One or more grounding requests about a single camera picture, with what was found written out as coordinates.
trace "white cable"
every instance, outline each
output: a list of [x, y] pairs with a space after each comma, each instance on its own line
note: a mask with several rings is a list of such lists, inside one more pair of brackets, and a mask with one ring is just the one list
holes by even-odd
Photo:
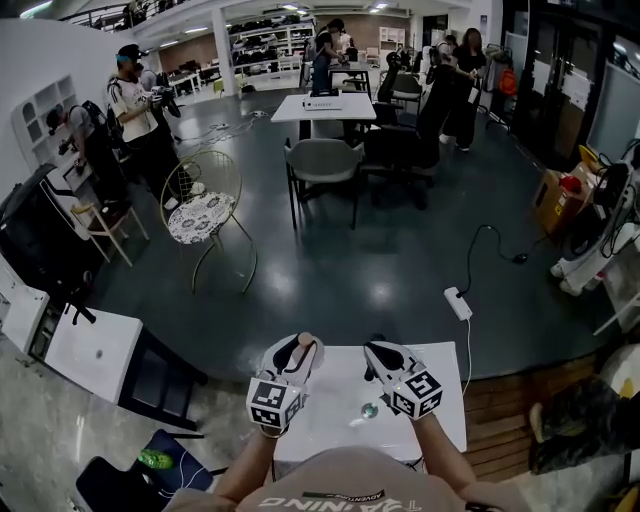
[[182, 453], [182, 457], [180, 457], [180, 487], [175, 492], [169, 492], [169, 491], [165, 491], [164, 489], [161, 489], [160, 491], [158, 491], [158, 494], [160, 494], [160, 496], [162, 496], [163, 498], [173, 498], [176, 492], [178, 492], [180, 489], [183, 489], [183, 488], [188, 489], [193, 483], [193, 481], [195, 480], [196, 476], [198, 476], [198, 473], [200, 473], [200, 471], [204, 469], [204, 466], [201, 467], [198, 471], [196, 471], [193, 474], [193, 476], [191, 477], [191, 480], [189, 480], [189, 483], [187, 485], [184, 485], [184, 472], [182, 471], [182, 461], [186, 454], [187, 454], [187, 450], [185, 450]]
[[462, 390], [462, 396], [467, 392], [467, 388], [469, 387], [469, 381], [471, 381], [471, 320], [467, 318], [467, 325], [469, 326], [469, 330], [467, 332], [467, 358], [469, 361], [469, 374], [467, 375], [467, 383], [464, 385], [464, 389]]

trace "power cable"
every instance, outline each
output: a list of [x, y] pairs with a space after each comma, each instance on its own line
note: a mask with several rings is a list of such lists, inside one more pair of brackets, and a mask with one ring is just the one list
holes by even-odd
[[507, 256], [502, 252], [502, 234], [500, 233], [498, 228], [496, 228], [495, 226], [492, 226], [491, 224], [481, 224], [480, 226], [478, 226], [478, 229], [476, 229], [476, 232], [473, 235], [473, 238], [471, 239], [471, 244], [469, 245], [469, 249], [467, 250], [467, 286], [461, 292], [458, 292], [457, 297], [462, 297], [463, 295], [467, 294], [469, 292], [469, 290], [471, 289], [471, 283], [472, 283], [472, 277], [471, 277], [471, 253], [473, 252], [473, 248], [476, 245], [476, 241], [478, 239], [478, 235], [480, 234], [480, 232], [483, 229], [488, 229], [489, 231], [494, 232], [496, 234], [496, 236], [498, 237], [498, 247], [497, 247], [498, 256], [500, 256], [500, 258], [502, 260], [508, 261], [509, 263], [515, 263], [516, 265], [525, 264], [528, 261], [529, 256], [531, 255], [531, 253], [538, 246], [538, 244], [540, 244], [542, 241], [544, 241], [547, 238], [549, 238], [548, 234], [543, 236], [542, 238], [539, 238], [538, 240], [536, 240], [531, 245], [531, 248], [529, 249], [528, 252], [523, 252], [523, 253], [520, 253], [520, 254], [516, 254], [515, 256]]

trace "white table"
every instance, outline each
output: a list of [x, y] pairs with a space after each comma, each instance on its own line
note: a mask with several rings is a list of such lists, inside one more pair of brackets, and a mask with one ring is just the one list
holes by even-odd
[[302, 102], [306, 94], [287, 96], [271, 117], [272, 123], [297, 121], [300, 123], [300, 140], [311, 136], [311, 121], [373, 121], [376, 112], [369, 96], [364, 93], [343, 94], [344, 107], [340, 110], [305, 110]]
[[[409, 348], [442, 385], [442, 403], [434, 414], [449, 439], [464, 452], [467, 435], [455, 343]], [[310, 396], [306, 405], [278, 442], [275, 459], [299, 462], [324, 450], [353, 445], [371, 446], [401, 461], [420, 458], [409, 419], [393, 414], [380, 399], [382, 384], [364, 380], [365, 370], [362, 346], [325, 347], [324, 363], [307, 382]], [[373, 418], [362, 416], [362, 407], [367, 403], [378, 407]]]

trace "red object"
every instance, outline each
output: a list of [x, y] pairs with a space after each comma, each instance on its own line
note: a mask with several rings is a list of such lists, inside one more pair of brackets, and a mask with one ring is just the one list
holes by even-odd
[[500, 77], [500, 85], [498, 89], [505, 96], [515, 96], [517, 92], [516, 74], [513, 69], [505, 69]]
[[560, 178], [560, 186], [574, 194], [579, 194], [582, 191], [582, 182], [575, 176]]

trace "pillar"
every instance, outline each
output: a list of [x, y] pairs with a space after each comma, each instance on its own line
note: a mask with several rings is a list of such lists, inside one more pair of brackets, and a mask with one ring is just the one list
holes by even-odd
[[213, 35], [216, 38], [216, 48], [218, 50], [220, 76], [224, 84], [224, 95], [235, 96], [238, 94], [238, 86], [236, 84], [233, 63], [231, 62], [231, 47], [229, 45], [229, 35], [227, 34], [227, 22], [221, 7], [213, 6], [211, 19], [213, 20]]

